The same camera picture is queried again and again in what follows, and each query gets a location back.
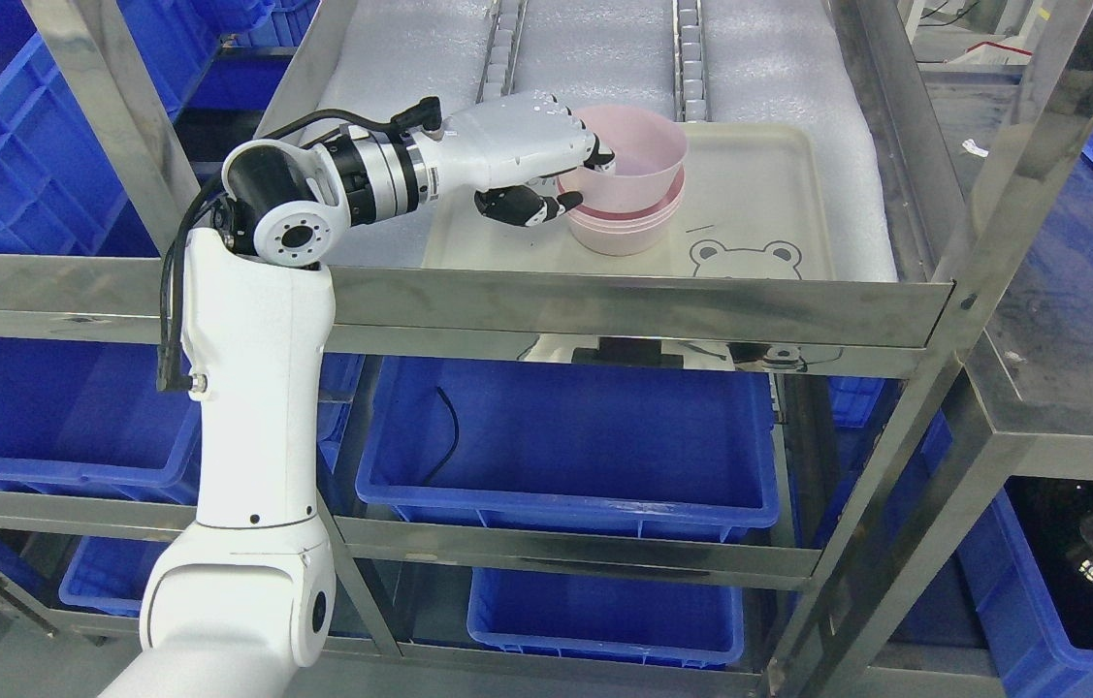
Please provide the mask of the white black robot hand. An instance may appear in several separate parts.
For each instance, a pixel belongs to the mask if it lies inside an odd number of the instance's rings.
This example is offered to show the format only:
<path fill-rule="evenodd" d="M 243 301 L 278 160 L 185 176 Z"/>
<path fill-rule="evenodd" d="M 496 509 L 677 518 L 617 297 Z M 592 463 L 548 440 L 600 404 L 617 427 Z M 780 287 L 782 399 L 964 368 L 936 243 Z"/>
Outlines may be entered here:
<path fill-rule="evenodd" d="M 516 227 L 560 218 L 577 191 L 538 194 L 530 182 L 577 169 L 613 171 L 614 153 L 554 94 L 509 94 L 453 113 L 433 133 L 412 133 L 432 199 L 467 191 L 479 215 Z"/>

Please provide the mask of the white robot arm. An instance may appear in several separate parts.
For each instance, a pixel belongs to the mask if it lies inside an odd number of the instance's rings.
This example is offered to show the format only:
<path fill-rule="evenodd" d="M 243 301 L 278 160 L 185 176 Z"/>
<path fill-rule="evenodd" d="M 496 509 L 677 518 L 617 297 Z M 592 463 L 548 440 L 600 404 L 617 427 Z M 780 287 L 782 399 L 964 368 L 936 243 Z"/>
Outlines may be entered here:
<path fill-rule="evenodd" d="M 337 578 L 314 450 L 334 291 L 317 261 L 435 198 L 432 155 L 421 134 L 237 147 L 219 182 L 252 210 L 252 257 L 200 224 L 208 191 L 183 213 L 158 385 L 199 402 L 199 502 L 148 576 L 142 650 L 107 697 L 280 697 L 324 652 Z"/>

